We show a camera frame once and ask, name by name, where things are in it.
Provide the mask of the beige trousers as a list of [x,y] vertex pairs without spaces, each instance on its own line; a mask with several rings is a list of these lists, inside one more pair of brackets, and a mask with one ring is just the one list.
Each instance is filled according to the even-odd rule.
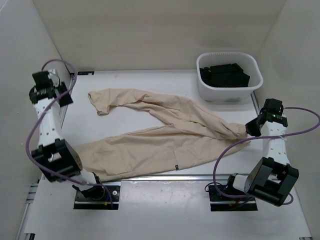
[[78,145],[75,149],[83,167],[102,181],[184,170],[246,146],[245,125],[229,123],[184,96],[108,88],[89,92],[88,99],[99,116],[113,107],[127,107],[163,122],[163,126]]

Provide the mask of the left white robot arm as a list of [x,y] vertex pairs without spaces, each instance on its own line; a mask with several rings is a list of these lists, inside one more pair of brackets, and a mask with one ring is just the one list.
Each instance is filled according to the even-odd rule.
[[32,158],[49,182],[72,180],[72,187],[85,198],[102,199],[106,192],[100,178],[83,168],[80,156],[62,135],[60,109],[73,103],[66,84],[55,69],[35,72],[32,77],[35,85],[29,99],[41,121],[37,148],[30,152]]

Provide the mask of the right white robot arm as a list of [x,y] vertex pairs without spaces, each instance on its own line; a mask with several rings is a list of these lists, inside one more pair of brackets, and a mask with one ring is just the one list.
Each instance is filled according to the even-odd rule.
[[280,137],[288,126],[282,114],[282,101],[268,98],[257,118],[245,125],[250,136],[276,138],[263,139],[262,158],[248,176],[238,173],[229,176],[224,193],[230,200],[238,199],[243,193],[277,207],[284,204],[298,180],[299,171],[289,164],[286,143]]

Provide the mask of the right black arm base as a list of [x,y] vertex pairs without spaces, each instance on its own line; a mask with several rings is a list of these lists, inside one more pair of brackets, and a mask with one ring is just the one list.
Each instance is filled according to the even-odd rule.
[[207,184],[204,191],[209,195],[211,212],[254,212],[258,210],[255,198],[226,197],[217,192],[213,183]]

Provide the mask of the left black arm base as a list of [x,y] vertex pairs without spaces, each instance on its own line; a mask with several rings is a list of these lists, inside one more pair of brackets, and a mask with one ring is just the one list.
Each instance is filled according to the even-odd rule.
[[75,210],[118,210],[121,195],[120,183],[105,184],[110,195],[103,187],[93,187],[80,191],[73,185],[76,190],[73,208]]

